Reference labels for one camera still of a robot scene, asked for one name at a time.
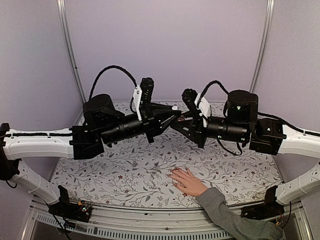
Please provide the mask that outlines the glitter nail polish bottle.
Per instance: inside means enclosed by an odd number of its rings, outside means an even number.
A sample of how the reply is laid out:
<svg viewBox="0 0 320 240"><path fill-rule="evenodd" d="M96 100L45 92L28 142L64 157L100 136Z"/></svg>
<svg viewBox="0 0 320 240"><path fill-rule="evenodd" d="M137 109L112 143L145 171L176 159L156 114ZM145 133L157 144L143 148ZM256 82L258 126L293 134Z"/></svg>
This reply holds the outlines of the glitter nail polish bottle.
<svg viewBox="0 0 320 240"><path fill-rule="evenodd" d="M184 115L181 115L180 117L178 117L175 122L180 123L180 122L184 122L186 120Z"/></svg>

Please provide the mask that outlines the white nail polish cap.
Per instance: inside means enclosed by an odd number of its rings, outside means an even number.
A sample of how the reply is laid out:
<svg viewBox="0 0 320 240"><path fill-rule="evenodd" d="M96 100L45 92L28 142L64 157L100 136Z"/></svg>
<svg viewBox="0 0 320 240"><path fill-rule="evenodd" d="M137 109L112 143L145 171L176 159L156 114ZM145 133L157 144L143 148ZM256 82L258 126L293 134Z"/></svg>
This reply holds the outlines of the white nail polish cap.
<svg viewBox="0 0 320 240"><path fill-rule="evenodd" d="M177 111L179 108L177 105L173 105L172 108L171 108L173 111Z"/></svg>

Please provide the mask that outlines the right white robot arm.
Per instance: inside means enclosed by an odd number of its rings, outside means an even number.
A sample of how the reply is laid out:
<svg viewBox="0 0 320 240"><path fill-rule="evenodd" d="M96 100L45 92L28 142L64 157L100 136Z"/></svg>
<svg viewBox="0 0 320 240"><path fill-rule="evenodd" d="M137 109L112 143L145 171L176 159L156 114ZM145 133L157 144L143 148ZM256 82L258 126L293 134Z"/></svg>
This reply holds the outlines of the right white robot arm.
<svg viewBox="0 0 320 240"><path fill-rule="evenodd" d="M195 143L205 146L207 139L234 142L239 152L244 147L267 155L320 156L320 134L290 125L280 117L258 112L259 98L246 90L227 93L223 117L213 116L205 94L185 89L182 100L188 108L171 124Z"/></svg>

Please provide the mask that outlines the grey sleeved forearm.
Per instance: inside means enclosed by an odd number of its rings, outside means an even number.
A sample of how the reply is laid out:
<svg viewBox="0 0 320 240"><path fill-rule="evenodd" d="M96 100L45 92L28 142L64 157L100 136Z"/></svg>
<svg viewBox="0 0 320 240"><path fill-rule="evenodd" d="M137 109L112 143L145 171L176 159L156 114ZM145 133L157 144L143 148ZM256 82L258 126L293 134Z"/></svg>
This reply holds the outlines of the grey sleeved forearm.
<svg viewBox="0 0 320 240"><path fill-rule="evenodd" d="M237 240L284 240L284 230L269 221L243 218L226 206L225 196L211 187L196 197L211 221Z"/></svg>

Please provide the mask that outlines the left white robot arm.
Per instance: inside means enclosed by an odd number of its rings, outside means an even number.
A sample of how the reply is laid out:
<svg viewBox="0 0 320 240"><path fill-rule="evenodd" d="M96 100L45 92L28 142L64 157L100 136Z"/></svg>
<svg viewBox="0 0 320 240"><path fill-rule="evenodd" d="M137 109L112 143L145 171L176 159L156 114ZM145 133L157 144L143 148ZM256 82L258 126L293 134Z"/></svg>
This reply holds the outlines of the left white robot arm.
<svg viewBox="0 0 320 240"><path fill-rule="evenodd" d="M108 94L99 94L83 104L85 125L54 131L18 131L8 123L0 127L0 178L25 188L29 193L54 205L63 216L74 213L68 191L44 180L31 170L23 158L58 157L89 160L104 153L104 146L145 135L149 143L176 120L181 111L177 106L152 103L139 91L134 94L136 113L125 115L115 109Z"/></svg>

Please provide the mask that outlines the person's bare hand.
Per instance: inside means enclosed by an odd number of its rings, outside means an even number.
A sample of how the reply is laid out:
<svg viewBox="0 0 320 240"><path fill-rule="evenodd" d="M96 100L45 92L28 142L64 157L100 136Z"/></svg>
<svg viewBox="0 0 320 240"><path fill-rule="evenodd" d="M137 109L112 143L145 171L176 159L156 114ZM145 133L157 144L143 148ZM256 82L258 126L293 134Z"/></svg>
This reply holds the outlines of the person's bare hand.
<svg viewBox="0 0 320 240"><path fill-rule="evenodd" d="M173 185L178 190L192 197L198 197L208 189L188 168L175 168L166 176L173 180Z"/></svg>

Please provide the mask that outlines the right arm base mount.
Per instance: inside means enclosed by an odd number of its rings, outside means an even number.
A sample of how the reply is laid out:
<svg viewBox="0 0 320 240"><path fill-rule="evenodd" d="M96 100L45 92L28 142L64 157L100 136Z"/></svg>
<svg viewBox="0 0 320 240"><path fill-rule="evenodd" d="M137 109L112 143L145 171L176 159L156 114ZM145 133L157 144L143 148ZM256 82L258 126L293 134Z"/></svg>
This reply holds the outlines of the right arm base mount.
<svg viewBox="0 0 320 240"><path fill-rule="evenodd" d="M284 214L283 205L276 202L277 188L275 185L267 189L262 203L243 207L240 216L252 220L264 220Z"/></svg>

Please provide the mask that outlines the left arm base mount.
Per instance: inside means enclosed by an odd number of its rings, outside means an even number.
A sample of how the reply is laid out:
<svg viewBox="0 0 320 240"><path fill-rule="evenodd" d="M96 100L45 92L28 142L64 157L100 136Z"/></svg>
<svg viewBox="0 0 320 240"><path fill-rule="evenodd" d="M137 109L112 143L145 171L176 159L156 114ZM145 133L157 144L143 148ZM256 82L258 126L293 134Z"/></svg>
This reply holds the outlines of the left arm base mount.
<svg viewBox="0 0 320 240"><path fill-rule="evenodd" d="M61 185L58 189L60 193L58 202L49 205L48 212L65 219L88 223L92 215L92 204L84 200L72 203L67 189Z"/></svg>

